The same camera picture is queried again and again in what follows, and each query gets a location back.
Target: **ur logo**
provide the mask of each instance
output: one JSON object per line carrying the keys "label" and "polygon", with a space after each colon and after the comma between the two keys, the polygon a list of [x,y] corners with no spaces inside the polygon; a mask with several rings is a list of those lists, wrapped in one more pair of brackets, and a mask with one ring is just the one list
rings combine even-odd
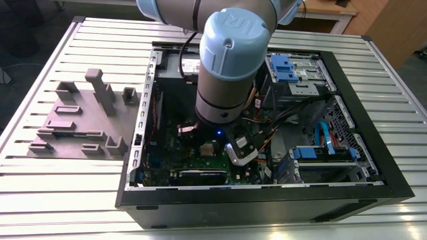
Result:
{"label": "ur logo", "polygon": [[245,35],[251,34],[254,30],[254,22],[243,17],[235,17],[231,13],[229,13],[222,24],[226,24],[227,26],[242,31],[242,34]]}

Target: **green circuit board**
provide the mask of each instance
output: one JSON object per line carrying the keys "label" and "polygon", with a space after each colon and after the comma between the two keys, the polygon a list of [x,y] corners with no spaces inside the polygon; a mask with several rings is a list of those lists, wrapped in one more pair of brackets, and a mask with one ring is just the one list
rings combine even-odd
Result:
{"label": "green circuit board", "polygon": [[226,153],[225,147],[213,156],[201,156],[201,150],[183,146],[176,127],[171,124],[164,132],[164,147],[148,151],[144,161],[144,183],[147,186],[171,185],[171,179],[180,171],[225,171],[226,185],[249,185],[259,181],[259,164],[254,162],[245,167],[235,166]]}

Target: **gray plastic base plate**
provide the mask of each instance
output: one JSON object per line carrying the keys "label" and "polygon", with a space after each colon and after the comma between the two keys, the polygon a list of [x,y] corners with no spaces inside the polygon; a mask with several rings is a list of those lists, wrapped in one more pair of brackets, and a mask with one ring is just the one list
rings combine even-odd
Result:
{"label": "gray plastic base plate", "polygon": [[[106,148],[107,137],[112,137],[114,142],[119,143],[120,136],[126,142],[126,145],[131,145],[134,136],[134,125],[135,119],[138,117],[139,105],[126,105],[124,99],[122,97],[122,92],[115,91],[115,102],[114,108],[116,115],[107,117],[103,110],[102,104],[98,102],[94,96],[92,90],[80,90],[72,93],[72,98],[75,102],[63,102],[60,99],[55,102],[51,113],[47,116],[47,120],[43,124],[42,129],[47,129],[48,123],[52,122],[74,122],[75,128],[70,130],[75,135],[66,134],[68,136],[58,136],[64,134],[58,134],[56,138],[43,138],[38,137],[34,143],[47,142],[54,150],[47,152],[34,153],[31,150],[27,153],[28,157],[39,158],[67,158],[67,159],[94,159],[94,160],[123,160],[123,155],[111,155],[108,149]],[[80,114],[67,114],[56,113],[58,107],[63,106],[79,106]],[[104,132],[106,139],[94,140],[84,137],[87,132]],[[92,153],[86,154],[82,151],[83,144],[99,145],[102,150],[100,154]]]}

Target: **floor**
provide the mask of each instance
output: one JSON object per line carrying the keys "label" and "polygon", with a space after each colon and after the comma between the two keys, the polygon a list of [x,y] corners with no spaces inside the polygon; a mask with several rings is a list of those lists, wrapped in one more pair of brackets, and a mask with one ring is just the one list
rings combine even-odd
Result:
{"label": "floor", "polygon": [[[16,64],[34,64],[19,65],[6,70],[15,80],[15,84],[10,87],[0,84],[0,133],[26,97],[40,73],[42,65],[47,62],[74,17],[147,20],[135,6],[120,6],[118,11],[118,6],[115,5],[67,2],[64,11],[58,12],[54,2],[40,0],[38,3],[46,18],[46,24],[32,29],[40,45],[40,51],[31,57],[16,58],[0,46],[0,65],[3,67]],[[417,55],[413,55],[398,70],[398,73],[425,108],[427,108],[427,60],[421,60]]]}

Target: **aluminum slatted tabletop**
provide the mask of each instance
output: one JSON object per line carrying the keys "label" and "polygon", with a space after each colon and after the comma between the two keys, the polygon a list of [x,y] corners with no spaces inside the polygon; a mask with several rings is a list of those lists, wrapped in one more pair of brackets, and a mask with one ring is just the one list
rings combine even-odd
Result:
{"label": "aluminum slatted tabletop", "polygon": [[271,47],[333,51],[417,197],[335,223],[142,230],[115,208],[122,161],[26,157],[60,81],[143,90],[152,42],[184,42],[156,22],[74,22],[0,137],[0,236],[55,239],[427,239],[427,114],[377,46],[361,36],[278,31]]}

